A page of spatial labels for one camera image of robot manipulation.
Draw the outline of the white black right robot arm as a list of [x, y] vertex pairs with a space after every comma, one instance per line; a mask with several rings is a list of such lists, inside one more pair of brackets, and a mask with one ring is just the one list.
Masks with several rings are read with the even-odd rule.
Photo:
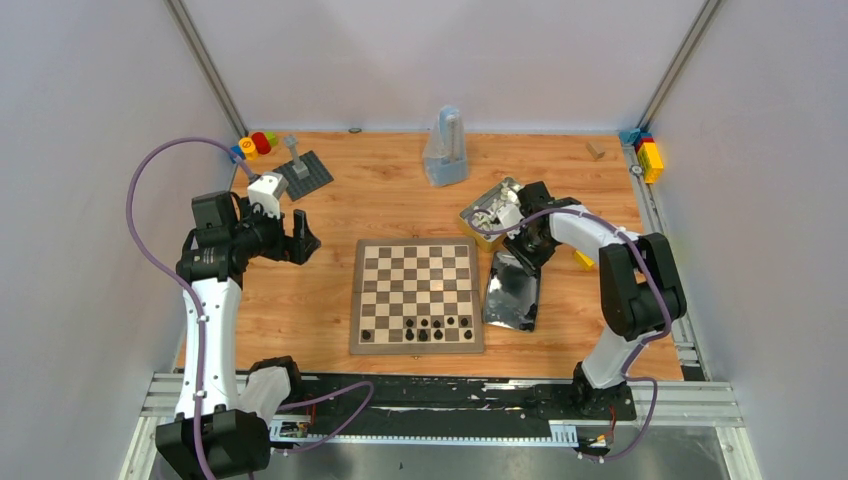
[[661, 233], [637, 234], [615, 226], [571, 197], [555, 199], [543, 182], [525, 185], [516, 196], [495, 217], [506, 229], [506, 249], [527, 274], [539, 275], [561, 245], [598, 267], [606, 326], [575, 367], [570, 392], [577, 413], [596, 417], [626, 385], [641, 351], [667, 336], [687, 310], [669, 241]]

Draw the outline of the wooden chess board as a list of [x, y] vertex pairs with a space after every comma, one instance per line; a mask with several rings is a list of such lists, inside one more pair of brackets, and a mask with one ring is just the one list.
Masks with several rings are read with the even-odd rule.
[[[448, 326], [446, 319], [455, 318]], [[429, 340], [405, 340], [408, 318]], [[421, 328], [421, 319], [429, 320]], [[460, 320], [469, 319], [462, 327]], [[440, 320], [445, 340], [433, 340]], [[374, 331], [362, 343], [361, 331]], [[463, 331], [471, 329], [473, 340]], [[349, 350], [353, 355], [480, 354], [484, 351], [477, 247], [468, 237], [361, 239], [356, 245]]]

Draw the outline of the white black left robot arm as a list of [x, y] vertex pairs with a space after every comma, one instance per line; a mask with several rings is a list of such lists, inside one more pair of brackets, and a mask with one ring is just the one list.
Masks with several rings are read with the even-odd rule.
[[304, 211], [284, 216], [233, 192], [192, 201], [195, 227], [175, 271], [184, 288], [186, 364], [173, 421], [156, 429], [158, 452], [182, 479], [223, 479], [265, 469], [270, 423], [298, 411], [306, 386], [289, 356], [255, 362], [239, 388], [235, 326], [250, 260], [302, 265], [320, 247]]

